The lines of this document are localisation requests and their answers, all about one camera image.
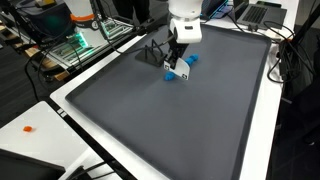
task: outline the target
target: gray mat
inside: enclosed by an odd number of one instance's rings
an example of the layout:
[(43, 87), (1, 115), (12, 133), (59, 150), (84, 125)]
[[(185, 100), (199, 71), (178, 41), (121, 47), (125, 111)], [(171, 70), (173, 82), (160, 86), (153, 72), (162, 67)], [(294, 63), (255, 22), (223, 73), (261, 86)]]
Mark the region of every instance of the gray mat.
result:
[[(262, 36), (202, 27), (188, 81), (121, 55), (67, 96), (92, 121), (170, 179), (238, 179), (271, 45)], [(167, 28), (132, 49), (162, 42)]]

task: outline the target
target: white desk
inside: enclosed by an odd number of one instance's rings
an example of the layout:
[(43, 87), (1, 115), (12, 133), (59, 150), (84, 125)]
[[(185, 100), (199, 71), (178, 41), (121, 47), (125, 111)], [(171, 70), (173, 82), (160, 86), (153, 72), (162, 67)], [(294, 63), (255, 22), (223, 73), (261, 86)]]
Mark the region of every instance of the white desk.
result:
[[(283, 8), (288, 9), (284, 25), (293, 29), (295, 16), (299, 0), (278, 0), (273, 1), (281, 3)], [(208, 22), (210, 25), (225, 28), (234, 28), (235, 25), (228, 17)], [(137, 37), (120, 48), (124, 51), (133, 43), (138, 41)], [(251, 130), (248, 138), (247, 149), (243, 161), (240, 179), (242, 180), (262, 180), (265, 179), (272, 139), (277, 119), (278, 107), (281, 97), (281, 86), (271, 83), (267, 78), (267, 70), (275, 62), (275, 55), (269, 54), (264, 75), (261, 81), (259, 95), (256, 103), (254, 116), (252, 119)], [(65, 96), (73, 89), (99, 71), (101, 68), (111, 62), (118, 53), (112, 53), (105, 57), (99, 63), (64, 85), (51, 94), (53, 99), (62, 109), (64, 109), (80, 126), (90, 133), (111, 155), (113, 155), (122, 165), (124, 165), (136, 178), (146, 180), (167, 179), (159, 171), (143, 161), (140, 157), (122, 145), (118, 140), (113, 138), (109, 133), (94, 124), (90, 119), (76, 110), (65, 100)]]
[[(24, 132), (31, 126), (31, 132)], [(40, 102), (0, 129), (0, 148), (65, 168), (65, 180), (79, 166), (85, 169), (103, 160), (45, 102)], [(97, 177), (113, 170), (103, 165), (90, 171)], [(120, 180), (117, 174), (101, 180)]]

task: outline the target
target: floor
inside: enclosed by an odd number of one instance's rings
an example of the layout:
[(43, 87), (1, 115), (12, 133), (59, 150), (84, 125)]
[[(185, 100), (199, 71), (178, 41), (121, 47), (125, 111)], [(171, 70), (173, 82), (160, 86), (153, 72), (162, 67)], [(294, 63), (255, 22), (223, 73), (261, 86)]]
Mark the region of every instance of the floor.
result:
[[(116, 14), (111, 0), (106, 0), (111, 6), (111, 13)], [(151, 12), (156, 13), (155, 7), (160, 2), (151, 0)], [(308, 17), (313, 0), (301, 0), (296, 24), (302, 25)], [(316, 50), (316, 35), (320, 34), (320, 20), (309, 31), (303, 46), (312, 56)], [(27, 59), (16, 54), (10, 47), (0, 50), (0, 128), (23, 113), (34, 104), (32, 89), (23, 71)], [(42, 100), (49, 100), (49, 94), (64, 82), (48, 84), (43, 88), (36, 73), (31, 67), (29, 72), (36, 84), (38, 94)], [(281, 106), (285, 111), (287, 105)], [(276, 132), (272, 156), (268, 172), (268, 180), (319, 180), (320, 179), (320, 146), (304, 144), (296, 134), (281, 136), (286, 129)]]

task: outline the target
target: computer equipment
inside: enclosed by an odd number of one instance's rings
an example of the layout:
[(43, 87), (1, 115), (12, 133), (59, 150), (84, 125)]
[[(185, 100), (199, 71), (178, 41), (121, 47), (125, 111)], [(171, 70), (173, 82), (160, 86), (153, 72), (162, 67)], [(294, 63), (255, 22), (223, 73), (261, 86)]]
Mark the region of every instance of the computer equipment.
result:
[(227, 3), (228, 0), (204, 0), (200, 18), (205, 20), (212, 19)]
[(249, 0), (234, 0), (235, 18), (237, 23), (258, 26), (259, 29), (268, 29), (263, 23), (272, 21), (268, 26), (281, 29), (287, 10), (267, 4), (249, 4)]
[(65, 173), (64, 167), (3, 149), (0, 149), (0, 169), (3, 180), (57, 180)]

